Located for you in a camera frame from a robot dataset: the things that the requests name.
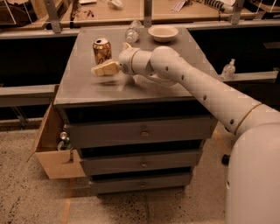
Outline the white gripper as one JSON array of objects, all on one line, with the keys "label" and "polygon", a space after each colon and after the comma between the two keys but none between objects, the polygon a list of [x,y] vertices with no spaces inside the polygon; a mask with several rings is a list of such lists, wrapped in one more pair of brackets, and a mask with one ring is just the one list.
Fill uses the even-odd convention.
[{"label": "white gripper", "polygon": [[97,66],[91,68],[91,73],[96,76],[115,75],[120,69],[123,73],[135,75],[133,71],[132,62],[133,57],[139,51],[139,48],[132,47],[131,44],[122,43],[123,51],[119,54],[118,62],[115,60],[107,60]]}]

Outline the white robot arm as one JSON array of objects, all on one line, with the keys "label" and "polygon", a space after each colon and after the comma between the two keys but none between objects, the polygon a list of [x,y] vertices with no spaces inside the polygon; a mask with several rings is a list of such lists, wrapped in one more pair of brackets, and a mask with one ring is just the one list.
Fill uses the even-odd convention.
[{"label": "white robot arm", "polygon": [[92,68],[175,82],[238,136],[229,159],[226,224],[280,224],[280,112],[186,62],[175,50],[128,47]]}]

